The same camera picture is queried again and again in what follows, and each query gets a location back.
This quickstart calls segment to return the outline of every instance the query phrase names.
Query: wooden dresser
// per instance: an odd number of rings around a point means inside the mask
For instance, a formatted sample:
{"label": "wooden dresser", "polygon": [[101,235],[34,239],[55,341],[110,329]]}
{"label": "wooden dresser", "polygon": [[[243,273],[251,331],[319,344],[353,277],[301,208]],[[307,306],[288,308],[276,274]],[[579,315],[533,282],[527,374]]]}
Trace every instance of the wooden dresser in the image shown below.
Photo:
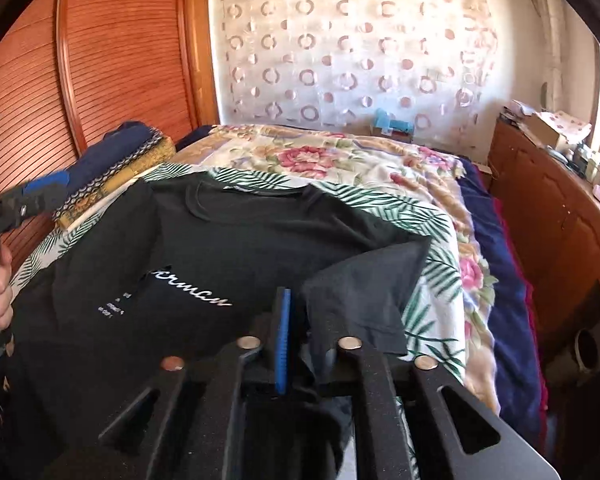
{"label": "wooden dresser", "polygon": [[600,316],[600,203],[590,185],[519,129],[498,121],[489,153],[491,193],[534,287],[544,359]]}

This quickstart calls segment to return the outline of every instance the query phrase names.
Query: bed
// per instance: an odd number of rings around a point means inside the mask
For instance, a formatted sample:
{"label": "bed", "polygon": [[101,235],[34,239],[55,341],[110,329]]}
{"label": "bed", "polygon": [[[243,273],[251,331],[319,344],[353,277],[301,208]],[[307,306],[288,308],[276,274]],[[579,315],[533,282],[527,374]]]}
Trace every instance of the bed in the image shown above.
{"label": "bed", "polygon": [[[529,443],[540,445],[546,398],[528,285],[507,246],[498,205],[468,160],[388,139],[263,125],[204,126],[177,148],[167,164],[140,176],[209,170],[218,180],[267,187],[302,186],[309,179],[403,228],[440,233],[439,251],[403,319],[408,348],[441,360]],[[136,178],[74,210],[75,221],[54,230],[14,276],[14,293],[75,244]]]}

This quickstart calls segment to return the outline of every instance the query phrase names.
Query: plastic sheet on wall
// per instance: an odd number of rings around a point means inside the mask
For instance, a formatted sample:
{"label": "plastic sheet on wall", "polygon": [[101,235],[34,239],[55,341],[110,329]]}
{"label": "plastic sheet on wall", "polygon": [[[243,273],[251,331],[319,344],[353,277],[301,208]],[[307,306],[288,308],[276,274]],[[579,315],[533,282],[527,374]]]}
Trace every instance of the plastic sheet on wall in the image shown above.
{"label": "plastic sheet on wall", "polygon": [[496,31],[486,0],[215,0],[227,123],[368,132],[376,108],[471,152]]}

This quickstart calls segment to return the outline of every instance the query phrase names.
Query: metal bolt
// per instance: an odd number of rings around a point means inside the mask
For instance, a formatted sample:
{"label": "metal bolt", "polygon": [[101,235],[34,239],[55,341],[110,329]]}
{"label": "metal bolt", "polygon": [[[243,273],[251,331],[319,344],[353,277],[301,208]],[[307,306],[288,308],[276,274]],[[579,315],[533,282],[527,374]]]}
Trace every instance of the metal bolt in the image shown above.
{"label": "metal bolt", "polygon": [[167,370],[168,372],[177,372],[184,368],[184,359],[175,355],[165,357],[160,362],[160,368]]}
{"label": "metal bolt", "polygon": [[238,339],[238,346],[244,350],[253,350],[260,346],[260,340],[253,335],[245,335]]}
{"label": "metal bolt", "polygon": [[357,337],[348,335],[338,339],[338,346],[343,350],[355,350],[362,346],[362,341],[360,341],[360,339]]}
{"label": "metal bolt", "polygon": [[419,355],[418,357],[416,357],[413,363],[420,370],[433,370],[433,368],[438,366],[438,361],[436,361],[433,357],[429,355]]}

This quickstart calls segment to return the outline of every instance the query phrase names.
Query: human hand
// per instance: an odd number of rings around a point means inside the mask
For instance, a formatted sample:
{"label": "human hand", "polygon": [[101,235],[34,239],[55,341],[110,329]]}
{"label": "human hand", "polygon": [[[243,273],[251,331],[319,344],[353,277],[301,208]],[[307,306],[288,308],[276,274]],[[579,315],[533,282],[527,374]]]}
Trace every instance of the human hand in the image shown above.
{"label": "human hand", "polygon": [[13,308],[11,307],[13,291],[9,285],[12,260],[11,251],[6,246],[0,245],[0,330],[7,328],[13,319]]}

